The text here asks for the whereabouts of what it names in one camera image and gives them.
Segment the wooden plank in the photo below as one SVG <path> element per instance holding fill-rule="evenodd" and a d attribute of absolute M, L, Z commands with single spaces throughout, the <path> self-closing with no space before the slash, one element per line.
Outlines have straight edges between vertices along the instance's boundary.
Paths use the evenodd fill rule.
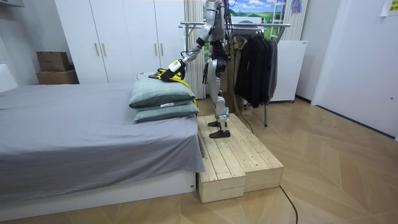
<path fill-rule="evenodd" d="M 282 163 L 263 145 L 260 140 L 242 123 L 242 121 L 235 115 L 229 115 L 230 120 L 240 130 L 240 132 L 250 142 L 250 145 L 260 154 L 269 167 L 283 167 Z"/>
<path fill-rule="evenodd" d="M 241 197 L 244 193 L 246 177 L 235 177 L 212 182 L 199 183 L 202 203 Z"/>
<path fill-rule="evenodd" d="M 278 187 L 282 179 L 283 167 L 246 173 L 245 192 Z"/>
<path fill-rule="evenodd" d="M 209 153 L 211 163 L 213 164 L 214 170 L 216 171 L 217 179 L 221 180 L 231 178 L 232 175 L 224 161 L 223 156 L 220 153 L 220 150 L 217 147 L 216 142 L 214 141 L 214 139 L 209 137 L 210 130 L 207 128 L 204 117 L 198 117 L 198 125 L 201 136 L 203 137 L 207 151 Z"/>
<path fill-rule="evenodd" d="M 205 158 L 203 158 L 203 165 L 205 166 L 205 171 L 203 173 L 200 173 L 199 176 L 201 178 L 201 182 L 207 182 L 207 181 L 213 181 L 213 180 L 218 180 L 216 171 L 214 170 L 213 164 L 211 163 L 210 157 L 209 157 L 209 152 L 207 151 L 207 147 L 205 145 L 205 142 L 203 140 L 203 137 L 201 135 L 200 130 L 198 130 L 198 135 L 199 135 L 199 141 L 202 142 L 203 147 L 204 147 L 204 152 L 205 152 Z"/>
<path fill-rule="evenodd" d="M 241 145 L 241 150 L 250 158 L 250 161 L 255 165 L 257 170 L 269 169 L 270 167 L 259 155 L 259 153 L 251 146 L 250 142 L 245 136 L 238 130 L 232 121 L 228 121 L 228 129 L 238 143 Z"/>
<path fill-rule="evenodd" d="M 210 123 L 214 120 L 213 116 L 205 116 L 206 123 Z M 211 133 L 218 131 L 218 128 L 207 126 Z M 228 166 L 229 171 L 231 172 L 232 177 L 243 177 L 245 176 L 244 171 L 242 170 L 241 165 L 238 160 L 235 158 L 235 155 L 229 148 L 227 142 L 224 138 L 214 139 L 218 149 L 220 150 L 221 155 L 223 155 L 224 161 Z"/>
<path fill-rule="evenodd" d="M 257 170 L 254 164 L 250 161 L 248 155 L 241 150 L 241 146 L 234 136 L 231 136 L 230 138 L 224 138 L 224 140 L 228 144 L 245 173 Z"/>

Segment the wardrobe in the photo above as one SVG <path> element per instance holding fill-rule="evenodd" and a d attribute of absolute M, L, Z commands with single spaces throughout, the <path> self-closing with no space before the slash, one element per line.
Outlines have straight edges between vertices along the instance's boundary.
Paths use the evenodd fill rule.
<path fill-rule="evenodd" d="M 133 82 L 184 50 L 183 0 L 55 0 L 80 83 Z"/>

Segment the black jacket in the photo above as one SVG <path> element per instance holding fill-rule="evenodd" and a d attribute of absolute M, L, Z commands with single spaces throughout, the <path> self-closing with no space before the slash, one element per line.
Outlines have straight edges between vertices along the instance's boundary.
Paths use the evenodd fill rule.
<path fill-rule="evenodd" d="M 262 102 L 262 79 L 266 50 L 262 40 L 258 36 L 254 36 L 243 46 L 241 52 L 235 94 L 242 96 L 254 108 L 257 108 Z"/>
<path fill-rule="evenodd" d="M 277 42 L 255 35 L 248 39 L 241 52 L 235 94 L 242 96 L 253 108 L 266 105 L 274 96 L 277 81 Z"/>

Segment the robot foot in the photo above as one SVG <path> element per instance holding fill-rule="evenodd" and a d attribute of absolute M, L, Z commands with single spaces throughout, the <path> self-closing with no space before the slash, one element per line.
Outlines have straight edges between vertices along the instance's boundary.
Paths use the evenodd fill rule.
<path fill-rule="evenodd" d="M 209 137 L 213 138 L 213 139 L 214 138 L 228 138 L 228 137 L 231 137 L 231 133 L 228 130 L 226 130 L 226 131 L 218 130 L 215 133 L 209 134 Z"/>
<path fill-rule="evenodd" d="M 221 125 L 220 125 L 220 122 L 217 122 L 217 121 L 213 121 L 213 122 L 210 122 L 210 123 L 208 123 L 207 124 L 209 127 L 214 127 L 214 128 L 219 128 Z"/>

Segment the green pillow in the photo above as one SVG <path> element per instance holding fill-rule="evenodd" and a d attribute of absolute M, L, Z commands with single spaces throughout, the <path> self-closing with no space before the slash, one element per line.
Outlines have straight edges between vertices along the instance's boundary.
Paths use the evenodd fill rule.
<path fill-rule="evenodd" d="M 139 109 L 193 99 L 195 95 L 182 83 L 163 82 L 145 77 L 135 82 L 131 92 L 130 107 Z"/>
<path fill-rule="evenodd" d="M 186 105 L 171 106 L 168 108 L 161 108 L 156 110 L 138 111 L 136 117 L 134 118 L 134 121 L 136 123 L 144 121 L 157 121 L 161 119 L 188 116 L 191 114 L 197 114 L 199 112 L 199 109 L 192 102 L 189 102 Z"/>

